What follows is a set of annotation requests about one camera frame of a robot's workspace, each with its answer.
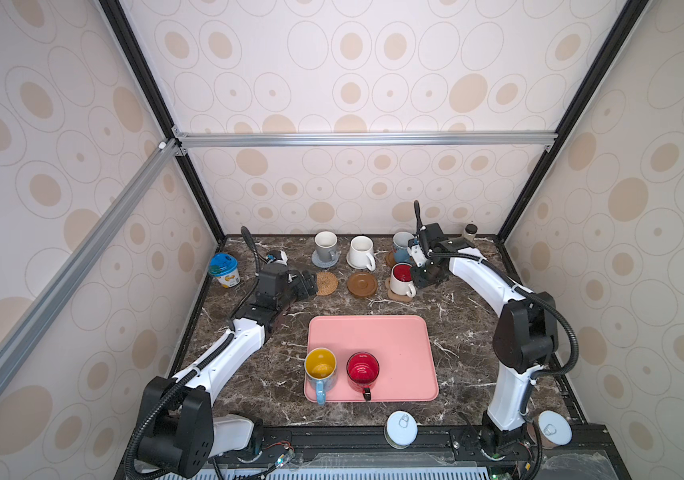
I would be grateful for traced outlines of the horizontal aluminium frame bar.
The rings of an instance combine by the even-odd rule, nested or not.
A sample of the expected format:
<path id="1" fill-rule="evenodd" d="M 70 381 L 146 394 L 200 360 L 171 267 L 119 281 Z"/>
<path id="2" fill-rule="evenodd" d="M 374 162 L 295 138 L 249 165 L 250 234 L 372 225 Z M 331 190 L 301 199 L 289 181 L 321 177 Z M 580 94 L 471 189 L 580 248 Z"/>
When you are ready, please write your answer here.
<path id="1" fill-rule="evenodd" d="M 182 133 L 178 142 L 190 148 L 288 148 L 367 146 L 552 145 L 555 131 L 365 132 L 365 133 Z"/>

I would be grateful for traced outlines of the blue mug yellow inside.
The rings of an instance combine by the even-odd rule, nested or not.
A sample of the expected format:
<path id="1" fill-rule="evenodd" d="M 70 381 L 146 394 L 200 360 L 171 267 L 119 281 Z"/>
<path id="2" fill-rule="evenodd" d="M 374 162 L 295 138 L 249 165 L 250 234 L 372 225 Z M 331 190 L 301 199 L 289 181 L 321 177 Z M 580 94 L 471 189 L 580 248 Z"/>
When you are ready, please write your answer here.
<path id="1" fill-rule="evenodd" d="M 307 354 L 304 367 L 316 402 L 325 405 L 329 392 L 337 382 L 338 361 L 335 354 L 328 348 L 315 348 Z"/>

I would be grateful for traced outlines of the white round lid container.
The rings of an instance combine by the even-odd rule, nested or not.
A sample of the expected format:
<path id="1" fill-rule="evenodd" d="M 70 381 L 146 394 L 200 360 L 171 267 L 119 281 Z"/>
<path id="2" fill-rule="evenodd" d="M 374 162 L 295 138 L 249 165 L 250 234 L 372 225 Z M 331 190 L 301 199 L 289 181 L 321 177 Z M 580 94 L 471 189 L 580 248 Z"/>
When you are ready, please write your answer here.
<path id="1" fill-rule="evenodd" d="M 418 423 L 406 411 L 395 411 L 387 419 L 385 439 L 395 449 L 406 449 L 411 446 L 418 436 Z"/>

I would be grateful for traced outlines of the light blue fabric coaster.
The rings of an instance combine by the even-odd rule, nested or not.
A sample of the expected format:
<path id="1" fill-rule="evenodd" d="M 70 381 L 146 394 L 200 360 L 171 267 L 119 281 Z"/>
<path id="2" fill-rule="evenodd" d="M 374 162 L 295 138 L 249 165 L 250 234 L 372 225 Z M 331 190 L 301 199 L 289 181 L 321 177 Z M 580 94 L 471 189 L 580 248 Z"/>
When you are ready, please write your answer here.
<path id="1" fill-rule="evenodd" d="M 339 261 L 339 256 L 340 254 L 338 252 L 333 252 L 331 255 L 331 259 L 329 261 L 323 261 L 319 256 L 319 252 L 313 251 L 311 261 L 316 267 L 320 269 L 330 269 L 337 265 Z"/>

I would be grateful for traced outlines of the brown wooden round coaster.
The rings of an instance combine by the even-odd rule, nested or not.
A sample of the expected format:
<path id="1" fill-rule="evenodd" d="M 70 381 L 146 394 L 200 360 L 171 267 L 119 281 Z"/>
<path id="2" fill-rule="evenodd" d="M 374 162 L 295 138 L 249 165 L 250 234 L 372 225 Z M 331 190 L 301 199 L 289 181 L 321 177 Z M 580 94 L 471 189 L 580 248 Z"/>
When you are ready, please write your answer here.
<path id="1" fill-rule="evenodd" d="M 390 252 L 386 255 L 386 257 L 385 257 L 385 263 L 386 263 L 387 267 L 390 268 L 390 269 L 392 269 L 392 268 L 397 264 L 397 261 L 396 261 L 396 259 L 395 259 L 395 252 L 394 252 L 394 251 L 390 251 Z"/>

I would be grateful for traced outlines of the blue lid snack tub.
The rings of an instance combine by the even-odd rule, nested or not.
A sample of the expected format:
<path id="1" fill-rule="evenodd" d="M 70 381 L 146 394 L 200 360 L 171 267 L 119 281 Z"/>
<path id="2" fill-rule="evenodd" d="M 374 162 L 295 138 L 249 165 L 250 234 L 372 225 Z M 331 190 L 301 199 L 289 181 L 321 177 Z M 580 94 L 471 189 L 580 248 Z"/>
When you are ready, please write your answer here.
<path id="1" fill-rule="evenodd" d="M 238 260 L 227 253 L 217 253 L 212 257 L 208 273 L 224 288 L 232 288 L 241 282 Z"/>

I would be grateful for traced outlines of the slanted aluminium frame bar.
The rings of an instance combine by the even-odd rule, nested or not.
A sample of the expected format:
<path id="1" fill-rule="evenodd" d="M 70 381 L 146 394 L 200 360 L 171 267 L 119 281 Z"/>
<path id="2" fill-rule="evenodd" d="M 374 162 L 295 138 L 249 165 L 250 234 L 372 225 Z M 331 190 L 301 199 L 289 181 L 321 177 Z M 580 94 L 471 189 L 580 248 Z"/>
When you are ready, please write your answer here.
<path id="1" fill-rule="evenodd" d="M 154 151 L 4 338 L 0 344 L 0 395 L 133 213 L 161 170 L 175 157 L 180 145 L 179 140 L 169 138 L 164 141 L 162 149 Z"/>

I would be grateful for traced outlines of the black mug red inside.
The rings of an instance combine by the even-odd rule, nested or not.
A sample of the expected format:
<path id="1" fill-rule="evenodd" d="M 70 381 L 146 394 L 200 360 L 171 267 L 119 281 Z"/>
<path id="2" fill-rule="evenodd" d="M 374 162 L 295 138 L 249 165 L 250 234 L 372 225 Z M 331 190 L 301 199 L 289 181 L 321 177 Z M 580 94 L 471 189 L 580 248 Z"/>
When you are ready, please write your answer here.
<path id="1" fill-rule="evenodd" d="M 365 351 L 354 353 L 348 360 L 346 372 L 351 388 L 362 395 L 366 402 L 372 400 L 372 389 L 380 375 L 377 358 Z"/>

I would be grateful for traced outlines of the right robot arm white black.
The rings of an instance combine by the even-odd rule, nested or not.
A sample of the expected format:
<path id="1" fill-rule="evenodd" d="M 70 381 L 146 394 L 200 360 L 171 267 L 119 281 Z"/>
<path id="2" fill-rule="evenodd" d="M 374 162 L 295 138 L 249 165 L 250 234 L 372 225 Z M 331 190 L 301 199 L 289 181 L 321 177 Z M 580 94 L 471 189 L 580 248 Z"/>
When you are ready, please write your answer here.
<path id="1" fill-rule="evenodd" d="M 533 388 L 543 376 L 564 375 L 579 356 L 577 335 L 546 292 L 535 293 L 498 269 L 462 239 L 429 243 L 427 235 L 409 242 L 419 289 L 453 275 L 465 281 L 493 308 L 498 323 L 493 350 L 500 362 L 497 383 L 483 416 L 478 442 L 490 457 L 501 457 L 525 436 Z"/>

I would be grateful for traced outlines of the paw shaped wooden coaster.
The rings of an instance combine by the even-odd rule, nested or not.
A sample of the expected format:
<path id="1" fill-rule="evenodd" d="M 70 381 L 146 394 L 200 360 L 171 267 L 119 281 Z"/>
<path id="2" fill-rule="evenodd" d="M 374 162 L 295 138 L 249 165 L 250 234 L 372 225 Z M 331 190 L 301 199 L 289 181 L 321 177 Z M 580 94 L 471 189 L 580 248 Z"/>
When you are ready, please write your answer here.
<path id="1" fill-rule="evenodd" d="M 412 281 L 404 282 L 390 277 L 386 280 L 387 294 L 391 300 L 410 303 L 416 296 L 416 287 Z"/>

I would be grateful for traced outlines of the white mug red inside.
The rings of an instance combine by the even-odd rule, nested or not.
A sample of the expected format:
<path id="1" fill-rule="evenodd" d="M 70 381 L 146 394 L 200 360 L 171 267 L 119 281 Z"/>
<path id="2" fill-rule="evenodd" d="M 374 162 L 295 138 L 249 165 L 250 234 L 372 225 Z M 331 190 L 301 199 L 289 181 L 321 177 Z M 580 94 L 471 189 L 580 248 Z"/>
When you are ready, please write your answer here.
<path id="1" fill-rule="evenodd" d="M 390 291 L 398 296 L 414 298 L 416 287 L 409 263 L 398 263 L 393 266 L 390 275 Z"/>

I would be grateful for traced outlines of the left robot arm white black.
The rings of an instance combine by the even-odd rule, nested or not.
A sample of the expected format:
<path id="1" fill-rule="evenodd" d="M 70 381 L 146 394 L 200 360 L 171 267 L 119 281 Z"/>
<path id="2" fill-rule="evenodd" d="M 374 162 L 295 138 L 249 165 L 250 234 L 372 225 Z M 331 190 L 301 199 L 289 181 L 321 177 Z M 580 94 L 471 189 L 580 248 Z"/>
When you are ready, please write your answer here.
<path id="1" fill-rule="evenodd" d="M 212 456 L 259 451 L 257 422 L 236 414 L 215 418 L 213 404 L 241 365 L 264 346 L 290 306 L 317 293 L 315 273 L 280 262 L 263 266 L 251 291 L 232 311 L 222 337 L 187 368 L 168 378 L 157 376 L 145 387 L 124 455 L 125 477 L 192 478 Z"/>

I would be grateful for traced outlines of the light blue mug white inside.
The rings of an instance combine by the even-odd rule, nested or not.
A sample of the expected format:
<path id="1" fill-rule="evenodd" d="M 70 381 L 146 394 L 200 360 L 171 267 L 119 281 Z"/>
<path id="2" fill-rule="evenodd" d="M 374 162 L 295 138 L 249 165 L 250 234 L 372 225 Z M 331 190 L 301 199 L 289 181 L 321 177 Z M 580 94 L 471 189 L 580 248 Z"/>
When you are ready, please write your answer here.
<path id="1" fill-rule="evenodd" d="M 407 231 L 399 231 L 393 236 L 393 256 L 396 263 L 410 262 L 409 242 L 413 239 L 414 235 Z"/>

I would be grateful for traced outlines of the grey mug white inside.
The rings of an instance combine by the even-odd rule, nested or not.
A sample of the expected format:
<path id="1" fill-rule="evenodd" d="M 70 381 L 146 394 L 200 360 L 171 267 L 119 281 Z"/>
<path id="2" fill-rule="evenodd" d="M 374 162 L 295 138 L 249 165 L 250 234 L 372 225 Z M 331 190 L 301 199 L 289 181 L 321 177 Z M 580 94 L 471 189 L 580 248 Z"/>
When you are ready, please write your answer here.
<path id="1" fill-rule="evenodd" d="M 316 234 L 315 254 L 320 263 L 336 263 L 339 258 L 338 237 L 332 231 L 321 231 Z"/>

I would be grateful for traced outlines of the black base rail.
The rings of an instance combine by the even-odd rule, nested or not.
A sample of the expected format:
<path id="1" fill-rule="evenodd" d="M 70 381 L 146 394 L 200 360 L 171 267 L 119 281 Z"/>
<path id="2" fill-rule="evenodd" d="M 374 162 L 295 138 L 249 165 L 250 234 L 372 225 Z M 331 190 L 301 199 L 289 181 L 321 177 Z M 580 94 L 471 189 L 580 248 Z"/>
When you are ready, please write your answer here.
<path id="1" fill-rule="evenodd" d="M 261 430 L 262 453 L 230 452 L 202 460 L 195 479 L 627 479 L 607 427 L 576 425 L 565 446 L 525 439 L 498 460 L 486 456 L 467 425 L 422 426 L 404 449 L 381 426 L 290 426 Z"/>

